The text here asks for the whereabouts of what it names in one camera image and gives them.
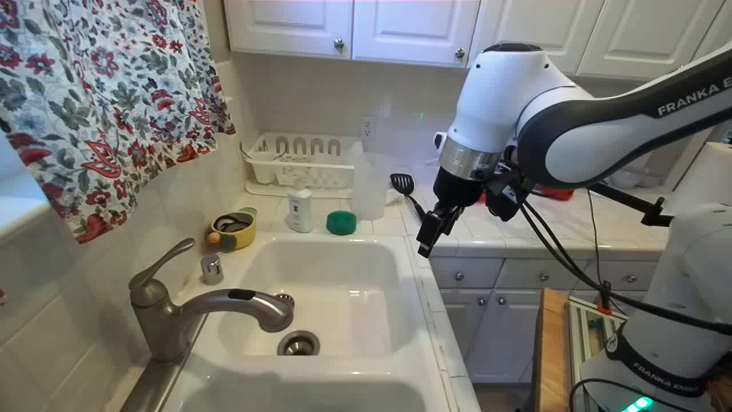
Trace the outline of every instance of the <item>wall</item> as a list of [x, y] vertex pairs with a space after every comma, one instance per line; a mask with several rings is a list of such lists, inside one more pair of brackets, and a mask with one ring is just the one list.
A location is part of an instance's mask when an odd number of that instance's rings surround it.
[[[233, 56], [260, 131], [356, 135], [371, 151], [400, 163], [434, 163], [434, 131], [445, 131], [466, 72]], [[619, 94], [634, 83], [578, 78], [594, 96]], [[634, 167], [662, 177], [683, 142]]]
[[[224, 92], [240, 96], [232, 61]], [[233, 100], [240, 135], [252, 131]], [[0, 241], [0, 411], [102, 411], [130, 364], [147, 362], [129, 304], [129, 280], [242, 193], [238, 137], [177, 166], [139, 193], [130, 222], [91, 246], [76, 246], [55, 214]], [[177, 294], [197, 278], [197, 253], [173, 259], [162, 281]]]

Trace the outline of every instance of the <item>faucet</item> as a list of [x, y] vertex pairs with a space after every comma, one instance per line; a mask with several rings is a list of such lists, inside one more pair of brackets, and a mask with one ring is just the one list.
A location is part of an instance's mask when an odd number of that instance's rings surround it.
[[204, 317], [211, 311], [240, 311], [254, 317], [264, 332], [278, 332], [293, 322], [294, 300], [286, 294], [268, 295], [248, 288], [221, 288], [177, 306], [169, 300], [164, 284], [156, 280], [156, 272], [193, 246], [193, 238], [180, 241], [129, 284], [130, 304], [153, 362], [182, 362], [193, 348], [195, 325], [201, 325]]

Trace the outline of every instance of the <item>faucet spout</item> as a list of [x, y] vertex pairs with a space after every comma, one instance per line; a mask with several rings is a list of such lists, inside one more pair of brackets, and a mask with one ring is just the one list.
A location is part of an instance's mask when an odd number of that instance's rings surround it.
[[182, 325], [189, 319], [211, 313], [211, 311], [238, 311], [257, 319], [264, 332], [278, 332], [293, 322], [294, 300], [286, 294], [268, 295], [248, 288], [221, 288], [197, 295], [180, 306]]

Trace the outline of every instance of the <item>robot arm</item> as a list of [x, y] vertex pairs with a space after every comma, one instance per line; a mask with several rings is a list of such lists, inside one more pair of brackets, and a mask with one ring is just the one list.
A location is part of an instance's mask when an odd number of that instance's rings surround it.
[[532, 185], [587, 189], [634, 158], [732, 118], [732, 48], [619, 96], [594, 98], [536, 47], [500, 43], [471, 66], [442, 142], [428, 256], [487, 193], [509, 221]]

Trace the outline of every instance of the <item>soap dispenser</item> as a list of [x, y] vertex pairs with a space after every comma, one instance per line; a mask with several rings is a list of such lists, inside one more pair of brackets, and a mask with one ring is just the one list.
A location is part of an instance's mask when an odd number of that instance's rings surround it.
[[312, 198], [313, 193], [307, 190], [304, 185], [288, 190], [288, 203], [291, 203], [288, 226], [298, 234], [313, 231]]

